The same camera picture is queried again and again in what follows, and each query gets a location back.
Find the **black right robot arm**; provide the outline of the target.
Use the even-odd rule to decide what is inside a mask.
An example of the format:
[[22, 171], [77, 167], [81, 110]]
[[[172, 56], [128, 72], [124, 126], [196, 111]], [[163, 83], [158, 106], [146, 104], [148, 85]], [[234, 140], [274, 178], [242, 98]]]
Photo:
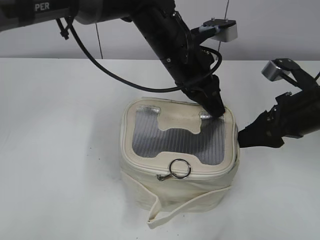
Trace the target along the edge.
[[320, 129], [320, 87], [288, 92], [275, 98], [277, 104], [262, 112], [238, 133], [240, 148], [280, 148], [283, 137], [300, 139]]

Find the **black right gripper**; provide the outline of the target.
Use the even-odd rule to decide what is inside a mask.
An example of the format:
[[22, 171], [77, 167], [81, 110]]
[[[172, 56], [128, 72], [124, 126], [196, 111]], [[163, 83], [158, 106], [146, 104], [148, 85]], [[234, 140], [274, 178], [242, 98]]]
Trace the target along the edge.
[[240, 148], [280, 148], [283, 137], [300, 139], [319, 129], [320, 91], [309, 89], [278, 96], [277, 104], [239, 131], [237, 140]]

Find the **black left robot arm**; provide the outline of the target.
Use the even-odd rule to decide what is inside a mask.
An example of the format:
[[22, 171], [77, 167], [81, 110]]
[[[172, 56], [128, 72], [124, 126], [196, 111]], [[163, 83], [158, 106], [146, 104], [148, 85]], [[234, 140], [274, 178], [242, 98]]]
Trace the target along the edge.
[[145, 92], [182, 91], [214, 118], [225, 113], [220, 81], [215, 75], [222, 56], [201, 45], [207, 36], [188, 28], [173, 0], [3, 0], [0, 3], [1, 31], [54, 20], [61, 36], [67, 39], [73, 35], [89, 59], [92, 56], [73, 23], [89, 25], [116, 19], [137, 27], [173, 78], [175, 87], [148, 88], [105, 70], [107, 75]]

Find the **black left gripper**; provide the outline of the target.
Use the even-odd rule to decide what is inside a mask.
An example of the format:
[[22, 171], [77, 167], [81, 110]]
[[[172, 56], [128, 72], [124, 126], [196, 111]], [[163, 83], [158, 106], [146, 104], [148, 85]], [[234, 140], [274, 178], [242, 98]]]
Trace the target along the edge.
[[220, 80], [210, 70], [212, 57], [194, 42], [192, 33], [176, 11], [173, 0], [141, 0], [131, 19], [182, 92], [212, 117], [221, 117], [225, 106]]

